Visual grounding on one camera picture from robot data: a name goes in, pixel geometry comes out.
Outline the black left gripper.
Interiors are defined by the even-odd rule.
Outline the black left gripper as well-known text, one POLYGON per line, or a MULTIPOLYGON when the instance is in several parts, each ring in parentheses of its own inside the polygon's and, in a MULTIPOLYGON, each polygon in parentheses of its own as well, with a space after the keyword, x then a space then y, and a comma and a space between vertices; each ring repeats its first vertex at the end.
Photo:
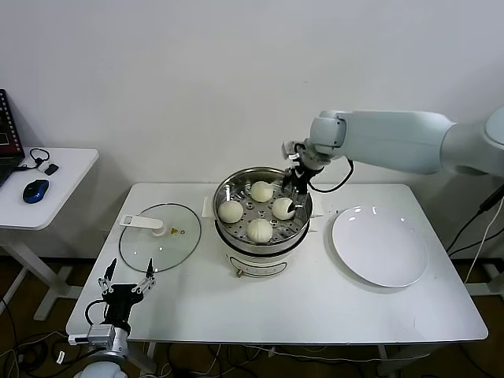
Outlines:
POLYGON ((103 300, 108 305, 103 324, 113 326, 129 326, 129 317, 132 307, 143 300, 143 294, 147 294, 156 284, 154 276, 153 259, 149 260, 144 279, 135 284, 114 284, 112 286, 113 273, 117 264, 114 258, 106 268, 103 277, 98 278, 103 300))

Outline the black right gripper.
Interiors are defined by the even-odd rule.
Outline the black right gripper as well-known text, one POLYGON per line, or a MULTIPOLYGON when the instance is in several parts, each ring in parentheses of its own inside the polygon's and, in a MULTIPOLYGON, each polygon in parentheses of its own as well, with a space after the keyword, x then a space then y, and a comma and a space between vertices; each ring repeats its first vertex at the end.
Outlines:
POLYGON ((287 168, 283 173, 282 192, 291 193, 293 188, 298 192, 291 197, 292 203, 289 205, 289 211, 293 213, 293 217, 304 217, 311 170, 304 165, 296 165, 287 168))

